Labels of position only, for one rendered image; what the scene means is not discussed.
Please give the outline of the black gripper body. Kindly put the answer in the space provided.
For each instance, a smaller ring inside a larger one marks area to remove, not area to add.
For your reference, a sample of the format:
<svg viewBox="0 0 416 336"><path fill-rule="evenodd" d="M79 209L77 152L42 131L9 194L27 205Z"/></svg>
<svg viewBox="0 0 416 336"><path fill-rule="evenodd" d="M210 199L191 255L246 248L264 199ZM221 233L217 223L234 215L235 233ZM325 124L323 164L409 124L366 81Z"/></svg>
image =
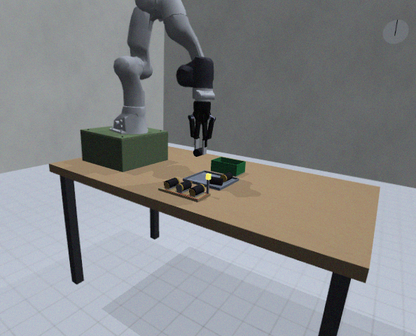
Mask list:
<svg viewBox="0 0 416 336"><path fill-rule="evenodd" d="M194 118L196 117L196 115L199 115L199 120L198 122L201 122L201 115L204 115L204 122L207 122L209 119L209 114L210 110L211 110L211 103L210 102L202 102L202 101L194 101L193 102L193 116Z"/></svg>

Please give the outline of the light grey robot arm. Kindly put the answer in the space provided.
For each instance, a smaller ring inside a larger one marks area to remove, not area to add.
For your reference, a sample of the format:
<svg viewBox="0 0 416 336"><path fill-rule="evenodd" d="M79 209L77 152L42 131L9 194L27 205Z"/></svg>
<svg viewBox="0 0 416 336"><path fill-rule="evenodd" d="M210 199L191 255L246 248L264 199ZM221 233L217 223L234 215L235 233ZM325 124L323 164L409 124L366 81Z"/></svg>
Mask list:
<svg viewBox="0 0 416 336"><path fill-rule="evenodd" d="M156 19L160 22L163 20L167 35L183 46L192 60L178 68L178 84L193 87L195 101L209 102L210 99L215 99L214 63L212 59L204 57L181 0L135 0L135 3L137 6L132 12L127 37L130 56L117 58L113 65L123 86L124 106L109 130L119 134L148 133L146 107L143 107L145 92L140 80L149 78L153 73L149 45Z"/></svg>

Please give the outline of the light blue tray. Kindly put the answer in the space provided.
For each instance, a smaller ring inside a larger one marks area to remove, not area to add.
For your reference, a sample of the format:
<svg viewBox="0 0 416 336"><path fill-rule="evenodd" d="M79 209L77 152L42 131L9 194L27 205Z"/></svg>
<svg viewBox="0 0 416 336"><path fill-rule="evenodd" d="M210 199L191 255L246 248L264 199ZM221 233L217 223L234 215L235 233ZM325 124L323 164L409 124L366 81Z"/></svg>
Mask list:
<svg viewBox="0 0 416 336"><path fill-rule="evenodd" d="M221 175L223 174L217 174L211 171L201 171L198 172L196 174L193 174L191 176L187 176L186 178L183 178L183 181L192 181L193 184L199 185L199 184L203 184L205 187L207 187L207 180L206 180L206 174L211 174L211 176L213 177L218 177L220 178ZM223 185L214 185L214 184L209 184L209 188L211 189L215 189L215 190L222 190L234 183L236 183L237 181L239 181L239 178L236 177L232 177L230 180L223 182Z"/></svg>

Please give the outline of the black battery with gold end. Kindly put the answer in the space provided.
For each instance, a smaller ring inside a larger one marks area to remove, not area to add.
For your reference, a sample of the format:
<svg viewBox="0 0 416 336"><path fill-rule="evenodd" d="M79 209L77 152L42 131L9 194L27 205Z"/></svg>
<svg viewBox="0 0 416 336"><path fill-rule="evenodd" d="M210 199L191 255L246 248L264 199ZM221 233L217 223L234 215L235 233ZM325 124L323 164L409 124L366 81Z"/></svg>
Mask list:
<svg viewBox="0 0 416 336"><path fill-rule="evenodd" d="M226 181L230 180L232 177L233 177L232 173L228 172L224 175L221 175L220 178L223 178L223 182L226 182Z"/></svg>
<svg viewBox="0 0 416 336"><path fill-rule="evenodd" d="M193 151L193 154L194 154L195 157L201 156L202 155L202 148L195 149Z"/></svg>
<svg viewBox="0 0 416 336"><path fill-rule="evenodd" d="M174 187L174 186L176 186L177 184L180 183L180 181L177 177L171 178L170 180L167 180L165 182L169 183L169 188L172 188L172 187Z"/></svg>
<svg viewBox="0 0 416 336"><path fill-rule="evenodd" d="M199 185L194 186L190 189L195 191L195 195L198 195L198 194L205 191L205 186L203 184L199 184Z"/></svg>
<svg viewBox="0 0 416 336"><path fill-rule="evenodd" d="M190 181L184 181L184 182L179 183L179 184L177 184L177 185L182 186L182 191L185 191L185 190L187 190L187 189L191 188L192 183L191 183Z"/></svg>
<svg viewBox="0 0 416 336"><path fill-rule="evenodd" d="M211 176L211 179L209 180L209 184L222 186L223 185L223 178L218 178L218 177Z"/></svg>

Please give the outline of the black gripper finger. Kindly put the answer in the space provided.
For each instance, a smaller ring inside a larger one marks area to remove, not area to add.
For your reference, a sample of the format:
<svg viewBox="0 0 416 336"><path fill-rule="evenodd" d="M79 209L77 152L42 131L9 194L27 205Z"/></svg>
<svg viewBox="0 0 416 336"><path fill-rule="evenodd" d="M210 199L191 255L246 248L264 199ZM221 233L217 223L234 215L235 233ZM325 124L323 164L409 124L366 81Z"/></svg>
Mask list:
<svg viewBox="0 0 416 336"><path fill-rule="evenodd" d="M214 126L214 121L216 118L212 117L209 114L209 126L207 130L207 122L204 122L204 115L201 115L202 122L202 155L207 154L207 140L212 138L212 131Z"/></svg>
<svg viewBox="0 0 416 336"><path fill-rule="evenodd" d="M199 148L199 135L200 135L200 125L201 122L198 122L199 115L197 114L194 121L194 116L188 116L189 123L190 123L190 136L194 138L194 150Z"/></svg>

